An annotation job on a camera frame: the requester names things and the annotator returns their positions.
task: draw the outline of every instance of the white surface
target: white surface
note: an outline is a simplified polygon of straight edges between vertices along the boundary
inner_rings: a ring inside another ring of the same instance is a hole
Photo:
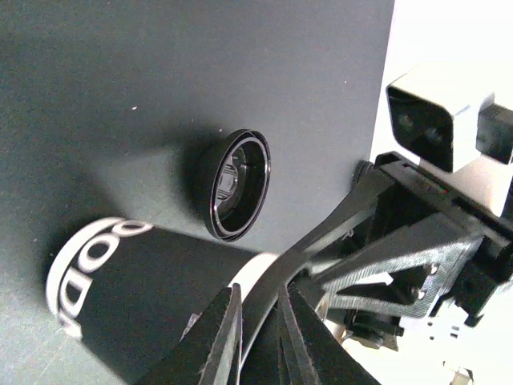
[[[277,260],[279,255],[272,253],[262,253],[251,258],[242,269],[233,277],[228,287],[232,287],[234,283],[240,285],[240,300],[244,303],[251,289],[256,285],[257,281],[265,273],[265,271]]]
[[[474,201],[488,207],[493,214],[497,216],[502,214],[510,188],[511,176],[513,176],[512,165],[506,166],[486,156],[480,156],[452,175],[448,175],[426,162],[421,161],[420,165],[440,179],[464,191]]]
[[[513,24],[509,2],[464,2],[442,0],[396,0],[390,40],[376,117],[376,129],[370,159],[383,152],[397,151],[418,162],[392,135],[385,87],[413,67],[426,61],[472,63],[476,81],[490,83],[496,92],[495,102],[513,107]],[[481,165],[491,160],[480,159]],[[494,177],[481,183],[483,188],[473,198],[498,211],[503,205],[504,186],[497,180],[511,178],[510,168],[494,168]],[[467,173],[459,188],[475,180]],[[511,297],[505,304],[511,303]],[[426,338],[400,338],[401,352],[387,349],[372,351],[357,343],[344,344],[352,356],[364,365],[383,385],[395,383],[448,384],[451,378],[442,361],[454,365],[471,365],[478,385],[513,383],[510,351],[511,315],[508,306],[487,314],[476,337],[458,341],[451,354]]]
[[[48,279],[46,280],[46,303],[53,315],[57,315],[59,311],[58,294],[59,284],[63,279],[63,275],[66,272],[67,267],[80,250],[80,248],[94,235],[100,231],[112,226],[114,223],[121,221],[123,218],[103,218],[95,221],[80,231],[78,231],[59,251],[55,261],[50,268],[48,273]]]

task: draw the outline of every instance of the screw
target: screw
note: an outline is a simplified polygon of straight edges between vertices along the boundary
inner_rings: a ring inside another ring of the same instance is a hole
[[[426,266],[426,270],[429,273],[429,275],[435,275],[436,272],[438,271],[438,268],[439,268],[438,263],[432,263],[432,264]]]
[[[423,299],[426,296],[426,291],[419,289],[418,287],[411,286],[410,292],[413,294],[414,297],[417,299]]]

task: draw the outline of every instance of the gray backdrop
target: gray backdrop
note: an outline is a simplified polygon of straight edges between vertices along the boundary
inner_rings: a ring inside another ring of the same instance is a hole
[[[0,4],[0,383],[117,383],[59,331],[44,277],[111,214],[210,237],[191,162],[239,128],[269,141],[268,198],[237,243],[281,252],[367,159],[393,0]]]

